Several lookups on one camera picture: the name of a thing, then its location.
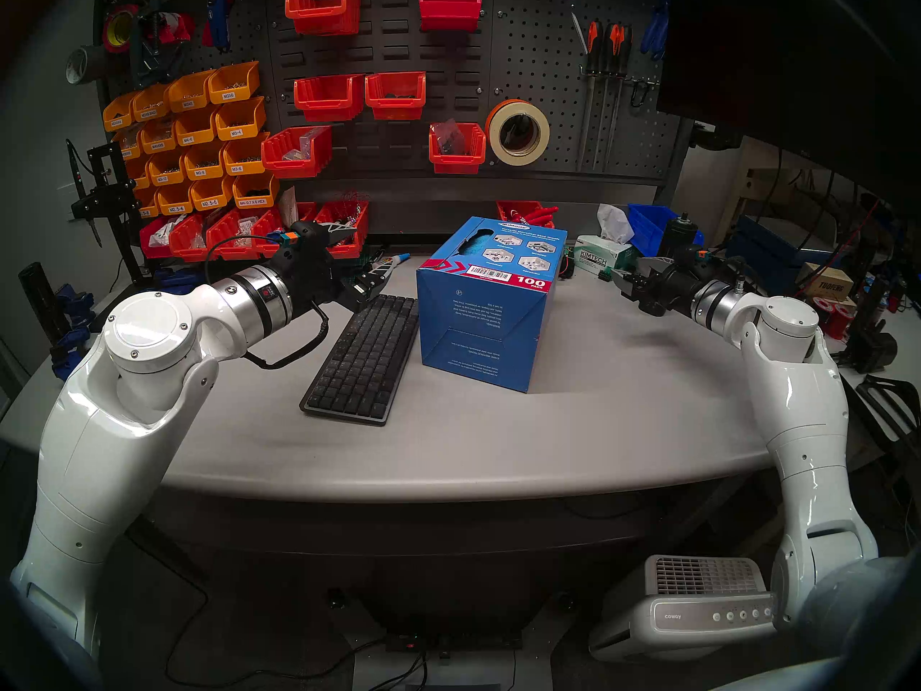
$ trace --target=purifier vent grille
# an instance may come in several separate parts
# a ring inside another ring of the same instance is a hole
[[[735,594],[758,592],[749,563],[733,557],[660,557],[656,560],[659,594]]]

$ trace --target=blue box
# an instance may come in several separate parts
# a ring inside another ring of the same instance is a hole
[[[566,233],[472,217],[416,271],[422,363],[528,390]]]
[[[643,253],[643,257],[655,257],[658,246],[662,243],[662,234],[669,220],[678,217],[665,206],[627,206],[627,222],[634,229],[633,239],[630,240],[635,248]],[[697,230],[694,242],[704,244],[704,233]]]

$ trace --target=blue pliers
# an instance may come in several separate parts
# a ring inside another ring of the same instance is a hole
[[[652,20],[643,33],[640,53],[652,52],[652,60],[658,61],[665,55],[665,39],[669,35],[669,6],[671,0],[656,0],[652,10]]]

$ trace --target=tissue box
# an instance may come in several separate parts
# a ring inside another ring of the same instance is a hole
[[[622,270],[630,267],[640,256],[637,248],[629,242],[620,244],[598,235],[579,235],[573,248],[576,267],[597,275],[605,267]]]
[[[566,233],[473,217],[416,271],[422,363],[526,392]]]

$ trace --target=screwdriver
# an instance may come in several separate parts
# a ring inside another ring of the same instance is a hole
[[[585,158],[585,143],[589,139],[589,121],[591,121],[591,104],[595,99],[595,77],[600,73],[600,58],[602,57],[602,22],[595,19],[589,24],[589,59],[585,73],[589,77],[589,97],[585,102],[585,115],[582,116],[582,131],[579,134],[579,160],[576,163],[576,172],[582,171],[582,158]]]
[[[598,166],[598,153],[602,146],[602,122],[604,121],[604,112],[608,108],[608,85],[617,69],[617,53],[620,51],[622,41],[623,27],[620,24],[609,24],[608,28],[604,30],[604,41],[602,41],[604,97],[602,98],[602,115],[598,119],[598,134],[595,137],[595,157],[591,160],[591,169],[593,171]]]
[[[623,80],[627,78],[627,66],[630,62],[630,49],[633,46],[633,27],[627,24],[621,32],[620,49],[617,51],[617,66],[614,68],[614,77],[620,82],[617,85],[617,98],[614,100],[614,111],[611,115],[611,128],[608,129],[608,145],[604,149],[604,169],[608,170],[608,160],[611,158],[611,145],[614,139],[614,129],[617,128],[617,114],[621,109],[621,93]]]

